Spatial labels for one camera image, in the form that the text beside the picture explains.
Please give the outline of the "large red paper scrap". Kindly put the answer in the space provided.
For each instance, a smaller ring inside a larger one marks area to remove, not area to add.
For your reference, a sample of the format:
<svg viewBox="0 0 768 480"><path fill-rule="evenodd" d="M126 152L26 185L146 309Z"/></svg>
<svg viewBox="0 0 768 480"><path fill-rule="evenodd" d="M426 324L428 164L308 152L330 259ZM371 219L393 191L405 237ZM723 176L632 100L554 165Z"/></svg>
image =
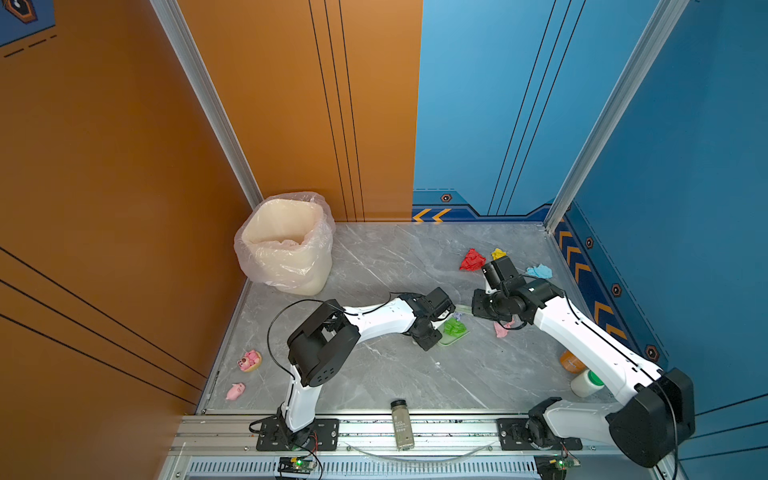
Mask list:
<svg viewBox="0 0 768 480"><path fill-rule="evenodd" d="M463 258L460 269L462 271L478 271L482 269L485 263L486 258L477 250L471 248Z"/></svg>

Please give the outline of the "small pink paper scrap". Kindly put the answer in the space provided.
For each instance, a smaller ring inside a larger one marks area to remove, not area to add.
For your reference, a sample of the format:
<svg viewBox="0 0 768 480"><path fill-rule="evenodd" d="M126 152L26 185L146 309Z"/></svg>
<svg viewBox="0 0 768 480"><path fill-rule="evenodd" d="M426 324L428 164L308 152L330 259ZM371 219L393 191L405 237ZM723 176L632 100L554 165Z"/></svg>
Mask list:
<svg viewBox="0 0 768 480"><path fill-rule="evenodd" d="M507 322L507 323L501 323L496 322L494 324L494 331L497 338L504 338L508 335L509 332L511 332L515 327L514 322Z"/></svg>

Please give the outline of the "green paper scrap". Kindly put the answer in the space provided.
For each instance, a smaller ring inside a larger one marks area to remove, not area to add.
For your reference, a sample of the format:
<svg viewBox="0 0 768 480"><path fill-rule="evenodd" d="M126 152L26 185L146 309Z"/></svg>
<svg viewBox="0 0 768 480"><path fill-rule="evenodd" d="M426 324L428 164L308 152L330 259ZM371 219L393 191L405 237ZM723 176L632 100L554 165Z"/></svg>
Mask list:
<svg viewBox="0 0 768 480"><path fill-rule="evenodd" d="M455 318L448 319L442 327L443 333L453 338L461 338L468 332L466 325Z"/></svg>

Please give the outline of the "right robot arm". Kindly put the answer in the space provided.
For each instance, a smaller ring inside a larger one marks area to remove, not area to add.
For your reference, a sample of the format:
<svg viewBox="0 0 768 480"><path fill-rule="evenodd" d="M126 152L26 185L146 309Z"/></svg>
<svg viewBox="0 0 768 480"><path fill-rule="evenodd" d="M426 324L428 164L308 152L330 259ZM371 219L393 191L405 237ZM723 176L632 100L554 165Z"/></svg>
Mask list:
<svg viewBox="0 0 768 480"><path fill-rule="evenodd" d="M532 408L527 437L540 449L577 438L617 447L652 468L695 432L694 384L678 368L662 370L634 353L581 313L564 290L519 273L507 256L482 268L486 286L473 294L474 316L505 324L519 319L548 334L611 392L611 403L574 403L551 397Z"/></svg>

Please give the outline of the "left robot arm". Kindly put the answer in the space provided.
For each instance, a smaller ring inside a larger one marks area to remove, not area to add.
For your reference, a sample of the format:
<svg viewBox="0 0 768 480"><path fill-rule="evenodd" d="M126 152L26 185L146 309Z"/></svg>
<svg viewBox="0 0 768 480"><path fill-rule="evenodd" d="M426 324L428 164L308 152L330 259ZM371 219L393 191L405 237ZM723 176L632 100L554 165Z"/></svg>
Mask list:
<svg viewBox="0 0 768 480"><path fill-rule="evenodd" d="M286 340L290 379L277 410L278 435L285 445L302 447L312 437L322 386L338 374L354 348L382 336L404 335L424 351L442 339L438 328L456 311L447 293L391 292L387 301L363 307L318 300L318 307Z"/></svg>

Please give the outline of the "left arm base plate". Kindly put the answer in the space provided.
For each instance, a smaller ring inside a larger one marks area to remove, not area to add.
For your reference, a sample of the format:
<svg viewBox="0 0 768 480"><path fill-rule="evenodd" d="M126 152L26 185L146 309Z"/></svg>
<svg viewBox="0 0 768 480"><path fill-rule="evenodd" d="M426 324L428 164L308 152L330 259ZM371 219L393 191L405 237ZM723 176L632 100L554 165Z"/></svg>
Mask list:
<svg viewBox="0 0 768 480"><path fill-rule="evenodd" d="M249 431L256 437L256 449L268 452L335 451L339 438L338 419L316 419L309 426L292 432L275 416L252 422Z"/></svg>

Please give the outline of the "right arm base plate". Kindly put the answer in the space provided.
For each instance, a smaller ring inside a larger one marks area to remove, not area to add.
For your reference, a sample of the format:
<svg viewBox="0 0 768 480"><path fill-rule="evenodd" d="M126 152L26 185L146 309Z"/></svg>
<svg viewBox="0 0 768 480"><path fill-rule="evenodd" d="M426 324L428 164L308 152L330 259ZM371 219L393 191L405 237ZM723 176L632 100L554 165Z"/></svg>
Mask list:
<svg viewBox="0 0 768 480"><path fill-rule="evenodd" d="M583 443L574 437L561 438L538 418L499 418L497 434L503 451L582 450Z"/></svg>

